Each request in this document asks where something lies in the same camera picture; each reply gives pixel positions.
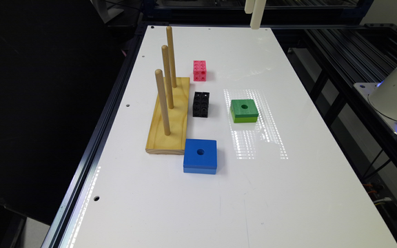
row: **white table surface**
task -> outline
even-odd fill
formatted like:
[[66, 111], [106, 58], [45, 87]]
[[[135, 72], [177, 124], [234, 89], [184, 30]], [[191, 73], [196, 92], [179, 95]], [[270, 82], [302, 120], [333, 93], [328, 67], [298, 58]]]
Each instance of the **white table surface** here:
[[[187, 137], [217, 140], [217, 174], [145, 152], [167, 44], [165, 27], [148, 27], [62, 247], [397, 247], [270, 29], [173, 33], [178, 77], [207, 64], [190, 99], [210, 92], [209, 116], [189, 111]], [[254, 99], [257, 123], [233, 124], [231, 99]]]

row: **pink cube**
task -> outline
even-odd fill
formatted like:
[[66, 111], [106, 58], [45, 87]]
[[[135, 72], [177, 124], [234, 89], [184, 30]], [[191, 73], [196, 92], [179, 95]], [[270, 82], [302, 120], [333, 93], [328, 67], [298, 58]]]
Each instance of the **pink cube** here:
[[194, 61], [194, 81], [206, 81], [206, 61]]

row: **blue square block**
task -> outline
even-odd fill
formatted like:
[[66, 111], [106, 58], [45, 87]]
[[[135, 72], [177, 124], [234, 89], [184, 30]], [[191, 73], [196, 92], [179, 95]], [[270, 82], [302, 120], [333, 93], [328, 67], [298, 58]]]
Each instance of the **blue square block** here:
[[187, 138], [183, 172], [215, 174], [217, 171], [217, 141]]

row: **green block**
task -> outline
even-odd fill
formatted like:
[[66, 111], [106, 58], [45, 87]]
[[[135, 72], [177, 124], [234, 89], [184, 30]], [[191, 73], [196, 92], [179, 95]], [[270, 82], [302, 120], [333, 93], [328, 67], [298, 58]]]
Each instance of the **green block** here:
[[258, 119], [258, 110], [252, 99], [232, 100], [231, 114], [234, 123], [254, 123]]

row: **wooden peg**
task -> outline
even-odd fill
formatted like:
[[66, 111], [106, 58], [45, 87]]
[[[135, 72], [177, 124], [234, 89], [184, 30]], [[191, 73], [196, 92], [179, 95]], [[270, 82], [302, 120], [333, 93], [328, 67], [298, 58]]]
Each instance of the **wooden peg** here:
[[168, 93], [168, 107], [172, 110], [174, 108], [174, 101], [172, 98], [172, 87], [171, 87], [171, 76], [170, 76], [170, 58], [168, 56], [168, 47], [162, 45], [162, 56], [163, 56], [163, 69], [165, 70], [165, 83], [166, 92]]
[[165, 135], [168, 136], [171, 134], [170, 118], [168, 116], [168, 108], [166, 106], [165, 84], [163, 83], [162, 70], [157, 69], [155, 74], [156, 74], [157, 90], [159, 92], [159, 103], [162, 113], [163, 129], [165, 130]]
[[174, 42], [172, 41], [172, 28], [166, 27], [166, 35], [168, 38], [168, 50], [170, 54], [171, 83], [172, 87], [177, 87], [176, 62], [174, 61]]

